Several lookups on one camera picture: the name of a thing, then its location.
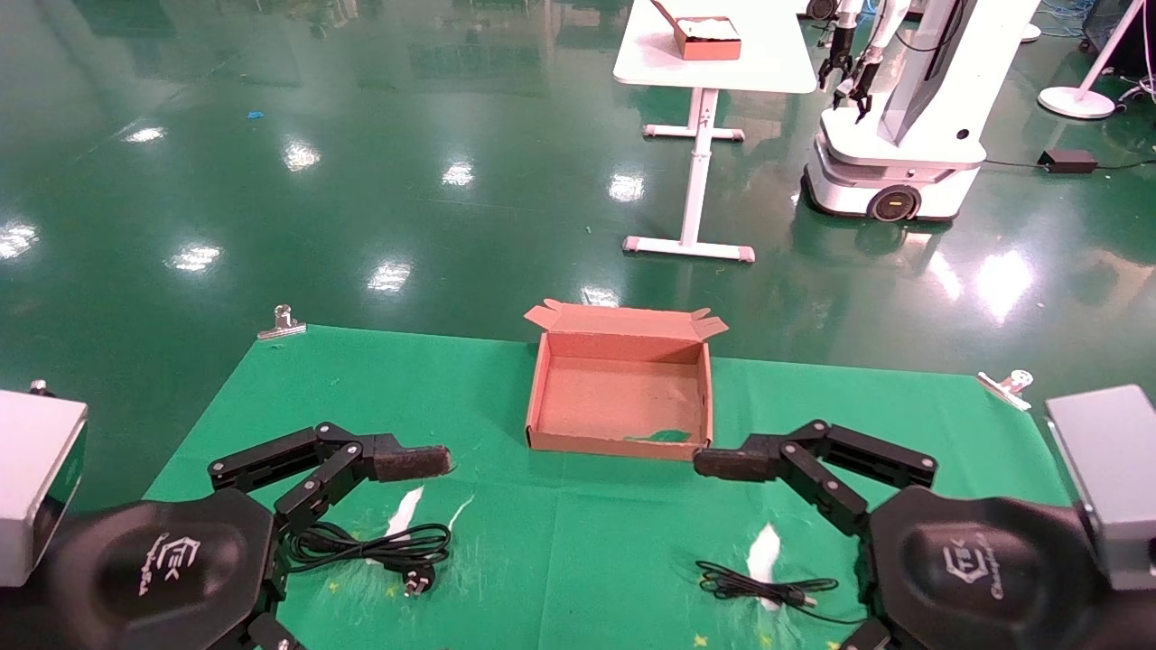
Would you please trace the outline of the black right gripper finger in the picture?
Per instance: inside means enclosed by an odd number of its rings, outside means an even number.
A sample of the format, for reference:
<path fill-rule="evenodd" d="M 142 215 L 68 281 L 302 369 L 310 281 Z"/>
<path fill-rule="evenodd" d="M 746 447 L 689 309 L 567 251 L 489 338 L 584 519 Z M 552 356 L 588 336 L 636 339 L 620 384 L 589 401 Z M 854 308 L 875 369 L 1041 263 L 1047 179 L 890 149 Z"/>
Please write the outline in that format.
<path fill-rule="evenodd" d="M 870 526 L 866 498 L 827 470 L 829 465 L 899 489 L 929 488 L 938 473 L 938 461 L 928 455 L 821 420 L 783 435 L 753 433 L 736 449 L 705 448 L 692 456 L 699 477 L 781 480 L 842 534 L 866 535 Z"/>
<path fill-rule="evenodd" d="M 865 618 L 845 641 L 839 650 L 884 650 L 890 649 L 892 641 L 890 625 L 876 616 Z"/>

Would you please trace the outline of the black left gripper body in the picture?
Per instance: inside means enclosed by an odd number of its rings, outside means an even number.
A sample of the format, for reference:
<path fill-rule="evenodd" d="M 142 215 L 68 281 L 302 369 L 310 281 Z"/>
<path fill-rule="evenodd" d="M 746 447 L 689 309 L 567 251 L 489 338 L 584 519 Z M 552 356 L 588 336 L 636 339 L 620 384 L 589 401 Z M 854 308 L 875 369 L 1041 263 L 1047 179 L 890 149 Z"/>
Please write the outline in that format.
<path fill-rule="evenodd" d="M 273 534 L 267 507 L 234 489 L 83 515 L 37 569 L 38 634 L 51 649 L 253 649 Z"/>

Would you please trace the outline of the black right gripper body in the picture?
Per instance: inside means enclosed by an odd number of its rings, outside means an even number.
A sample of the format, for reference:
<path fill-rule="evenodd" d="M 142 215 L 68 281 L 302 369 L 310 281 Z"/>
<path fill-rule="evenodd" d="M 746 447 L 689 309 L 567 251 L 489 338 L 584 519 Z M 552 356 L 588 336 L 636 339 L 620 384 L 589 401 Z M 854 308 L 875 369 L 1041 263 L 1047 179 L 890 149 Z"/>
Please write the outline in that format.
<path fill-rule="evenodd" d="M 889 649 L 1073 649 L 1110 591 L 1072 505 L 909 487 L 867 542 L 864 601 Z"/>

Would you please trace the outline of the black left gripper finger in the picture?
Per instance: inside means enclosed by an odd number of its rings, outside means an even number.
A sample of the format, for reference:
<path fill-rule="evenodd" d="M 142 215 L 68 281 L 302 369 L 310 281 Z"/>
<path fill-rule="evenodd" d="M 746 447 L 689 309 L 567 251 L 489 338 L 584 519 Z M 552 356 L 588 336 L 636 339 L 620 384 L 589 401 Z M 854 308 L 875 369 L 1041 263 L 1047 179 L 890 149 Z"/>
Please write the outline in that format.
<path fill-rule="evenodd" d="M 244 493 L 302 477 L 274 503 L 275 530 L 301 534 L 360 482 L 445 477 L 450 470 L 446 446 L 403 446 L 391 433 L 355 435 L 323 422 L 213 460 L 208 477 L 216 492 Z"/>
<path fill-rule="evenodd" d="M 249 616 L 242 625 L 240 634 L 242 649 L 303 649 L 301 641 L 294 637 L 275 614 L 269 612 L 257 613 Z"/>

